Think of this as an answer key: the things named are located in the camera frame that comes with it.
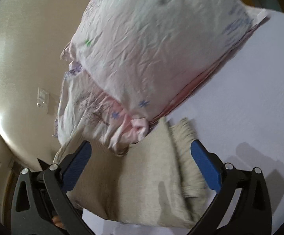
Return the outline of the beige cable knit sweater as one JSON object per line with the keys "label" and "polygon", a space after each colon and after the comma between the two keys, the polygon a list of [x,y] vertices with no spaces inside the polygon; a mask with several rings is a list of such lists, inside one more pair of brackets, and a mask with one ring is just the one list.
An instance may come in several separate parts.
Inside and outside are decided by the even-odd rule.
{"label": "beige cable knit sweater", "polygon": [[162,118],[123,156],[91,139],[92,155],[67,196],[74,207],[106,220],[190,229],[202,217],[207,197],[190,154],[196,138],[187,118],[175,125]]}

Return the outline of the lavender bed sheet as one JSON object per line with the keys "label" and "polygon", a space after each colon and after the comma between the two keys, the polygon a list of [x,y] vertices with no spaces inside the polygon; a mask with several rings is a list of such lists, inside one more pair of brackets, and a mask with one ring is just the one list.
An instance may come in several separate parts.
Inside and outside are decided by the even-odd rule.
{"label": "lavender bed sheet", "polygon": [[284,222],[284,14],[269,16],[167,119],[188,118],[223,162],[262,169],[276,231]]}

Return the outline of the pink floral pillow left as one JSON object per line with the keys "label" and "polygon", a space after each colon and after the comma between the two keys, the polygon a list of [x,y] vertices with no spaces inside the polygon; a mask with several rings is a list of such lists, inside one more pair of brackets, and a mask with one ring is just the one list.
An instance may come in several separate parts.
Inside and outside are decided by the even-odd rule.
{"label": "pink floral pillow left", "polygon": [[85,140],[95,139],[122,155],[130,144],[143,139],[148,129],[145,118],[131,117],[79,63],[70,63],[62,81],[55,120],[55,136],[60,144],[80,132]]}

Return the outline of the pink floral pillow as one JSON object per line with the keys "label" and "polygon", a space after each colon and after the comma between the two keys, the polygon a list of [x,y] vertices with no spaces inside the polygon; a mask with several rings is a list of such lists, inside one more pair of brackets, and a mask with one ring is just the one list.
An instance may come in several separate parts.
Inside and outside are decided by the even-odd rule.
{"label": "pink floral pillow", "polygon": [[62,57],[132,117],[181,103],[267,17],[241,0],[90,0]]}
{"label": "pink floral pillow", "polygon": [[85,140],[95,139],[122,155],[130,144],[143,139],[148,129],[145,118],[131,117],[79,63],[70,63],[62,81],[55,120],[55,136],[60,144],[80,132]]}

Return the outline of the pink floral pillow right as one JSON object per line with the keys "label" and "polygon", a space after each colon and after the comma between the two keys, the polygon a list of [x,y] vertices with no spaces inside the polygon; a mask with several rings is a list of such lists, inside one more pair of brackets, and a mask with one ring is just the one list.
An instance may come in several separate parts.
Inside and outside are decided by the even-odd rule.
{"label": "pink floral pillow right", "polygon": [[132,117],[181,103],[267,17],[241,0],[90,0],[62,57]]}

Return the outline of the white wall switch plate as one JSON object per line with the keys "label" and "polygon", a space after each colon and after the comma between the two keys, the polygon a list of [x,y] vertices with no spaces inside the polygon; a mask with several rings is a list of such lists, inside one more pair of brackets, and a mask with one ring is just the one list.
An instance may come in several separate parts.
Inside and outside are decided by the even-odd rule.
{"label": "white wall switch plate", "polygon": [[37,92],[37,107],[48,109],[49,93],[41,88],[38,88]]}

